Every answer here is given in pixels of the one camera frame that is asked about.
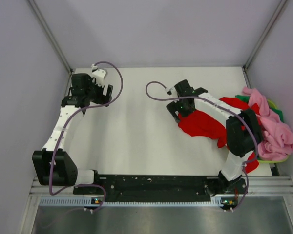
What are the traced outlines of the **red t shirt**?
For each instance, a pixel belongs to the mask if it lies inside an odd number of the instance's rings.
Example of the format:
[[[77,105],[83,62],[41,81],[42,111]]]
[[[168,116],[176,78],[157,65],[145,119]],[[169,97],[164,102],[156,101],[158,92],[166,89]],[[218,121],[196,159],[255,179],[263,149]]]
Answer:
[[[222,97],[220,100],[232,107],[247,110],[252,109],[256,114],[259,114],[257,104],[249,106],[247,103],[239,100],[236,97]],[[208,114],[196,110],[187,117],[178,115],[180,122],[178,127],[192,137],[203,136],[212,140],[217,140],[217,147],[223,148],[227,145],[226,129],[217,120],[213,119]]]

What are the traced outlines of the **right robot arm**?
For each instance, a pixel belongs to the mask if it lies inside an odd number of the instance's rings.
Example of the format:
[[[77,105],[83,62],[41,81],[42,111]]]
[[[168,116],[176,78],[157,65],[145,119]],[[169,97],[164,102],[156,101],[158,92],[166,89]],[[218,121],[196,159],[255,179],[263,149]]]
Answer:
[[[202,87],[194,89],[186,79],[166,93],[175,99],[167,109],[183,132],[216,140],[218,148],[227,147],[226,162],[210,191],[231,192],[244,162],[254,159],[255,148],[263,140],[256,111],[236,98],[217,99]]]

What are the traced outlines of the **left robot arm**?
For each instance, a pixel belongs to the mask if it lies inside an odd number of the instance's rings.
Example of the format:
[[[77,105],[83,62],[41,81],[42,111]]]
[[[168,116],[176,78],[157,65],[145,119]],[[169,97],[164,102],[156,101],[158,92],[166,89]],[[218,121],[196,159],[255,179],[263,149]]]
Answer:
[[[90,193],[100,190],[96,171],[79,169],[69,155],[70,144],[77,127],[91,103],[106,104],[112,99],[112,85],[105,86],[107,71],[97,69],[91,75],[73,74],[69,94],[61,102],[57,123],[41,150],[32,155],[34,168],[41,185],[74,186],[84,184]]]

